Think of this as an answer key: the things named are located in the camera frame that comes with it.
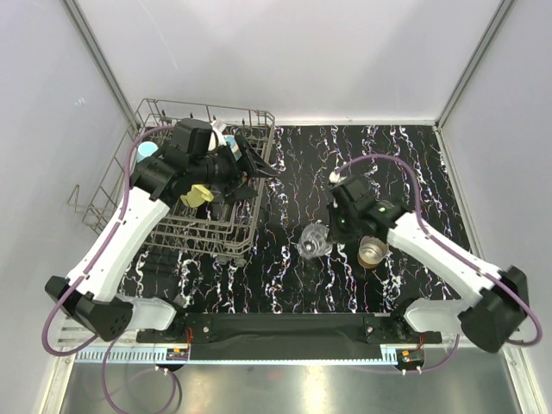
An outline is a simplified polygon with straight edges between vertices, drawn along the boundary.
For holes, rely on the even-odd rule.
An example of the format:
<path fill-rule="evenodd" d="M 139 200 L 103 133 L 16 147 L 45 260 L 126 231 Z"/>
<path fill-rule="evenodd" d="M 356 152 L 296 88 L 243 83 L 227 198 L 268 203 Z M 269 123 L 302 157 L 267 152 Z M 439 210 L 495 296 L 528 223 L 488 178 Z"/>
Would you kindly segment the clear glass cup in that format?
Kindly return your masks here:
<path fill-rule="evenodd" d="M 304 259 L 313 259 L 329 254 L 332 244 L 327 240 L 329 229 L 321 223 L 308 224 L 297 243 L 299 255 Z"/>

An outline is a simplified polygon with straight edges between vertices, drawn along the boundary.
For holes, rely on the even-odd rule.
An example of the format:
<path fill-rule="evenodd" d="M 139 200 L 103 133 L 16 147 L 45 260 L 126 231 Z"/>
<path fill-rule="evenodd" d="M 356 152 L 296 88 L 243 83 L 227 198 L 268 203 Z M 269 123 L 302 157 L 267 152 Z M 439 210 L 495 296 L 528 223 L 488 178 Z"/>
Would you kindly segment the paper cup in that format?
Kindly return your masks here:
<path fill-rule="evenodd" d="M 186 194 L 180 197 L 184 206 L 192 209 L 204 203 L 210 203 L 213 199 L 213 193 L 204 185 L 193 185 Z"/>

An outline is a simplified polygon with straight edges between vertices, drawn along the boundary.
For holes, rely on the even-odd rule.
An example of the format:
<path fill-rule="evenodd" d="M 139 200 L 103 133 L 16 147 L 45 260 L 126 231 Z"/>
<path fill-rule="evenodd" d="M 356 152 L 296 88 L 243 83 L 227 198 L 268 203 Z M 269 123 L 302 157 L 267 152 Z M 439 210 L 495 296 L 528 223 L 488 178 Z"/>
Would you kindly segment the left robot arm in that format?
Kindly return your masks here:
<path fill-rule="evenodd" d="M 86 256 L 65 276 L 53 276 L 46 285 L 63 311 L 95 338 L 106 342 L 127 329 L 155 329 L 166 342 L 185 334 L 185 320 L 160 298 L 130 298 L 117 289 L 127 265 L 152 229 L 194 185 L 231 187 L 243 179 L 272 178 L 276 172 L 240 135 L 241 155 L 228 144 L 213 152 L 193 153 L 169 141 L 134 168 L 125 169 L 125 191 L 116 212 Z"/>

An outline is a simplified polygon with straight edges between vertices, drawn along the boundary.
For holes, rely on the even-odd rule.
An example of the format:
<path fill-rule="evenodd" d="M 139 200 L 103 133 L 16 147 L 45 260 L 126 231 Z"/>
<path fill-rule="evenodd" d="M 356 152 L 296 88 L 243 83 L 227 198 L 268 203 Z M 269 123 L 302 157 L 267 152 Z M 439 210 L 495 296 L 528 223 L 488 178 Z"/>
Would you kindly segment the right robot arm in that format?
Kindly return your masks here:
<path fill-rule="evenodd" d="M 517 267 L 503 270 L 470 254 L 418 219 L 404 203 L 377 199 L 367 179 L 331 173 L 329 239 L 337 243 L 373 237 L 427 267 L 458 294 L 456 300 L 416 298 L 399 306 L 391 332 L 411 342 L 429 331 L 462 333 L 496 353 L 528 316 L 527 277 Z"/>

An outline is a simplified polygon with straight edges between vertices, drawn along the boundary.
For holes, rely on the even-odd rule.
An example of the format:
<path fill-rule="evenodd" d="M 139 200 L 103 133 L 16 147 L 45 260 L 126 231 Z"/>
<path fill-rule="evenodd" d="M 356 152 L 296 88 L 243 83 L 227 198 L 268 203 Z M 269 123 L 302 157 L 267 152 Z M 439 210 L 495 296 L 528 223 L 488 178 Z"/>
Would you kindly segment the brown metal cup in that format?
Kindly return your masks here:
<path fill-rule="evenodd" d="M 357 260 L 366 269 L 373 269 L 385 259 L 389 251 L 386 243 L 373 236 L 364 236 L 360 240 Z"/>

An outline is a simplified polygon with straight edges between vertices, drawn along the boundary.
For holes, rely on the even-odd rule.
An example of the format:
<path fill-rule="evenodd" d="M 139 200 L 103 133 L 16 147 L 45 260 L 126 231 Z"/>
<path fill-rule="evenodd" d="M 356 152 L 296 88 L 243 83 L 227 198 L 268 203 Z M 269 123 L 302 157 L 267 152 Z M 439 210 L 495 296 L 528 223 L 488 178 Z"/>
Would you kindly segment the blue butterfly mug orange inside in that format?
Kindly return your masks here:
<path fill-rule="evenodd" d="M 234 135 L 225 135 L 224 140 L 231 150 L 232 154 L 234 155 L 236 160 L 239 160 L 242 156 L 242 151 L 236 141 L 236 138 Z"/>

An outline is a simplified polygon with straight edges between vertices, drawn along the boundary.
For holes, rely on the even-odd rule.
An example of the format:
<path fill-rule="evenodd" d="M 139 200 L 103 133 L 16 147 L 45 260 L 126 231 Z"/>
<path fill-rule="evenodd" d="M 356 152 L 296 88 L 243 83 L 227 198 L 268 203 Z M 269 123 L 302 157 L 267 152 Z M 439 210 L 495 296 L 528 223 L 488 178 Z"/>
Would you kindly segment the blue mug cream inside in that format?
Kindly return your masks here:
<path fill-rule="evenodd" d="M 135 162 L 139 163 L 152 156 L 158 150 L 158 146 L 152 141 L 142 142 L 136 149 Z"/>

